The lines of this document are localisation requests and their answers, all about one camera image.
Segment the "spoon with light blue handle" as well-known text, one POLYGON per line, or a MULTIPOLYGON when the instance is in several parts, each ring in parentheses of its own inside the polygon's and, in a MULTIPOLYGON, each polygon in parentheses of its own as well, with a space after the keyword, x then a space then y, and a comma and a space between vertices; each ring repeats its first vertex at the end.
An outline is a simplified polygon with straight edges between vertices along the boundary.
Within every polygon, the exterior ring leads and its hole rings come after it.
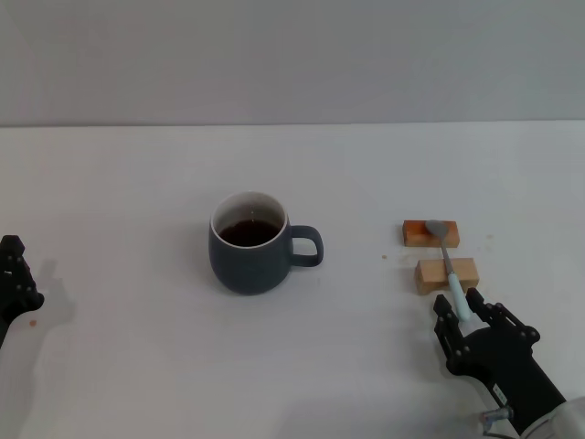
POLYGON ((456 307, 456 314, 461 321, 467 322, 471 319, 472 312, 466 301, 459 277, 454 271, 451 258, 447 251, 446 238, 449 231, 448 226, 442 221, 429 219, 425 221, 425 228, 433 237, 439 240, 442 257, 447 272, 448 283, 456 307))

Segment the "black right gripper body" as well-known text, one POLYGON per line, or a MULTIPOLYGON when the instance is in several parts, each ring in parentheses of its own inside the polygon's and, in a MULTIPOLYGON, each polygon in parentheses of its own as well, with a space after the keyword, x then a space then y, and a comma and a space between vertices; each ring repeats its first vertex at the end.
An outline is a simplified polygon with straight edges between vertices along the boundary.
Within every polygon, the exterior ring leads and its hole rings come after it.
POLYGON ((499 407, 511 411, 509 422, 523 434, 566 399, 533 358, 533 347, 497 345, 485 334, 486 328, 463 336, 470 354, 458 367, 449 367, 449 372, 480 381, 499 407))

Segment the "reddish brown wooden block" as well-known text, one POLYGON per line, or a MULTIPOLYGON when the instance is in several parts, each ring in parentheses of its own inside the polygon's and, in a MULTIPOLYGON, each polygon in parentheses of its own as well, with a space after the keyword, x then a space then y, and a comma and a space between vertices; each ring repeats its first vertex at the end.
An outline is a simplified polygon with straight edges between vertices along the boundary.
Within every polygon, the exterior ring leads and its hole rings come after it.
MULTIPOLYGON (((447 234, 444 239, 447 248, 457 248, 460 235, 455 221, 444 221, 447 234)), ((425 226, 424 220, 407 219, 402 224, 402 236, 405 247, 439 248, 440 241, 425 226)))

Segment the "light wooden notched block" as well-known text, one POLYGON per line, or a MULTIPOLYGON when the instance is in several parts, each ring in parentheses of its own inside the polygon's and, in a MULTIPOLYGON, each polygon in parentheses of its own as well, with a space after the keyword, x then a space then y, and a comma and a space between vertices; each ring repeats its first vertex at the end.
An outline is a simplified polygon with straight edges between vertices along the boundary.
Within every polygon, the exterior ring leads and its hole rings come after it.
MULTIPOLYGON (((454 258, 452 266, 464 292, 479 284, 480 277, 473 258, 454 258)), ((415 268, 414 280, 420 295, 450 290, 443 259, 419 260, 415 268)))

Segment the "dark grey coffee mug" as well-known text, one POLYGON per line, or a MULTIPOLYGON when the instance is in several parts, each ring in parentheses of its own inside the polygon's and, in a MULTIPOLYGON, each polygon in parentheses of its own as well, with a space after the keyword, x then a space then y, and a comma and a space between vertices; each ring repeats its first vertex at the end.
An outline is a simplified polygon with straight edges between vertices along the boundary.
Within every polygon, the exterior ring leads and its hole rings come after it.
POLYGON ((276 198, 245 191, 226 198, 212 213, 208 256, 214 274, 230 291, 264 294, 293 267, 320 265, 324 243, 317 229, 293 226, 276 198))

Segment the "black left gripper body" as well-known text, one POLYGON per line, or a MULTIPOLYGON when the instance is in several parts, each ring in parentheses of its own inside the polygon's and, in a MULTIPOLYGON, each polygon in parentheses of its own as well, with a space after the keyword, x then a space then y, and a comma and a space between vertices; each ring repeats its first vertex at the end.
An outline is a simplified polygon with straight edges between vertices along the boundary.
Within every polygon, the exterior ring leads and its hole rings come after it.
POLYGON ((10 327, 14 324, 16 320, 17 317, 3 318, 2 316, 0 316, 0 348, 4 345, 10 327))

